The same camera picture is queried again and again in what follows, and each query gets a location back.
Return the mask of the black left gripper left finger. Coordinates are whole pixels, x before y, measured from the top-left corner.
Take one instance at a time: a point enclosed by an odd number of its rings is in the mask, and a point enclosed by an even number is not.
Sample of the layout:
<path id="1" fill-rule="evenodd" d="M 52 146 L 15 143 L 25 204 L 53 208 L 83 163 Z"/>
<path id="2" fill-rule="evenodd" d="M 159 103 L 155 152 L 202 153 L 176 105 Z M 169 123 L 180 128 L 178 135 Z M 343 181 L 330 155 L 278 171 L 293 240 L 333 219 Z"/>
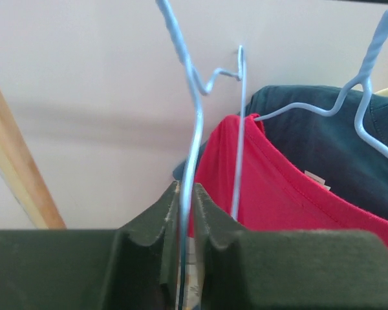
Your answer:
<path id="1" fill-rule="evenodd" d="M 0 230 L 0 309 L 173 309 L 179 196 L 118 229 Z"/>

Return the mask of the magenta t shirt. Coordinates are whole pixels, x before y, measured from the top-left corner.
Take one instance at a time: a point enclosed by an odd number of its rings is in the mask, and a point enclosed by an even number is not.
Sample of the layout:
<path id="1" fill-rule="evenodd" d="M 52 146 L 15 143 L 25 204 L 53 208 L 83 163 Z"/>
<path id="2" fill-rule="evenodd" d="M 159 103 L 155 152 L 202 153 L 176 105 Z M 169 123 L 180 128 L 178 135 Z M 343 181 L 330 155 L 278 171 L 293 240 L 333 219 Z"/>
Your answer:
<path id="1" fill-rule="evenodd" d="M 211 133 L 195 182 L 226 213 L 232 211 L 240 117 L 226 116 Z M 388 220 L 345 201 L 303 174 L 247 116 L 238 221 L 255 231 L 363 229 L 388 246 Z"/>

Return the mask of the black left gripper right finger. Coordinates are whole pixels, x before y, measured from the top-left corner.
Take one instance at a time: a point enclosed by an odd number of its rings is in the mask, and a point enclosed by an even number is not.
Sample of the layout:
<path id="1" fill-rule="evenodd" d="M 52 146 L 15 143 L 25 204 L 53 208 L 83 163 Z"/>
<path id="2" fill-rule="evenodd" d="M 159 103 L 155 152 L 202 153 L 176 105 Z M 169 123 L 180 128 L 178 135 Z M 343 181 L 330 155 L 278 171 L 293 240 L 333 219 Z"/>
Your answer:
<path id="1" fill-rule="evenodd" d="M 255 232 L 192 197 L 202 309 L 388 309 L 388 248 L 371 232 Z"/>

